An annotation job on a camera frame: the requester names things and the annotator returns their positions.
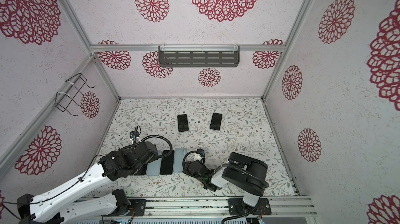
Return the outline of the black phone removed from case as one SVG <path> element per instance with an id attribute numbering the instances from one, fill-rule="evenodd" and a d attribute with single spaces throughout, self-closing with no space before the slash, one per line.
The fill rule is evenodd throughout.
<path id="1" fill-rule="evenodd" d="M 144 175 L 146 175 L 146 173 L 147 173 L 147 168 L 148 168 L 148 165 L 147 165 L 147 164 L 143 165 L 143 166 L 138 170 L 138 172 L 137 172 L 135 175 L 136 175 L 136 176 L 144 176 Z"/>

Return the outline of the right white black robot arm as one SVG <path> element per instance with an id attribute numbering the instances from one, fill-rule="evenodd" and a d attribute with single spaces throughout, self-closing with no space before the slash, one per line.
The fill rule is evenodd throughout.
<path id="1" fill-rule="evenodd" d="M 243 204 L 255 207 L 264 191 L 269 187 L 266 181 L 268 165 L 240 153 L 232 152 L 228 161 L 216 169 L 205 165 L 205 153 L 196 150 L 187 153 L 182 159 L 182 172 L 198 180 L 205 190 L 216 192 L 227 184 L 233 184 L 245 192 Z"/>

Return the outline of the light blue phone case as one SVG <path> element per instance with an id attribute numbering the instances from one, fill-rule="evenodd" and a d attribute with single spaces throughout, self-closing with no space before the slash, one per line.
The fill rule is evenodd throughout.
<path id="1" fill-rule="evenodd" d="M 188 152 L 187 148 L 175 149 L 173 173 L 182 173 L 183 171 L 182 161 L 187 152 Z"/>
<path id="2" fill-rule="evenodd" d="M 151 163 L 148 163 L 146 175 L 147 176 L 160 175 L 161 161 L 162 161 L 162 158 L 158 158 L 157 160 L 154 160 Z"/>

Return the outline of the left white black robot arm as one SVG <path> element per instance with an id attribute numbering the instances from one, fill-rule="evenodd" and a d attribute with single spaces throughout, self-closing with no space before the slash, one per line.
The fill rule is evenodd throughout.
<path id="1" fill-rule="evenodd" d="M 21 224 L 70 224 L 94 216 L 121 216 L 131 209 L 124 190 L 80 202 L 87 193 L 120 178 L 135 175 L 158 159 L 156 145 L 145 141 L 112 151 L 93 166 L 62 185 L 39 195 L 17 200 Z"/>

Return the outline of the black smartphone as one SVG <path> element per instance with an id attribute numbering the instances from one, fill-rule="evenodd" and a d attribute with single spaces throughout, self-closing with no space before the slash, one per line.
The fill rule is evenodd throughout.
<path id="1" fill-rule="evenodd" d="M 219 131 L 221 128 L 223 115 L 221 113 L 213 113 L 211 117 L 211 122 L 209 125 L 209 129 Z"/>

